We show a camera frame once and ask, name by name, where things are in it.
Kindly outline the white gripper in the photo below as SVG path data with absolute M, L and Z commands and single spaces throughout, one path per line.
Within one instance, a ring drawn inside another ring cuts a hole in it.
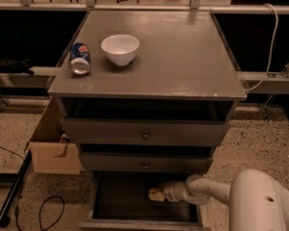
M 163 202 L 167 199 L 170 202 L 178 202 L 183 199 L 185 185 L 183 182 L 170 182 L 166 185 L 159 185 L 149 189 L 148 197 L 151 201 Z

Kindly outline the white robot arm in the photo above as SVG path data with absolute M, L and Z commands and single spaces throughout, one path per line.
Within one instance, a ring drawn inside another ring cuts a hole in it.
M 194 205 L 213 197 L 229 207 L 229 231 L 289 231 L 289 191 L 257 169 L 240 171 L 229 185 L 192 174 L 150 189 L 148 197 Z

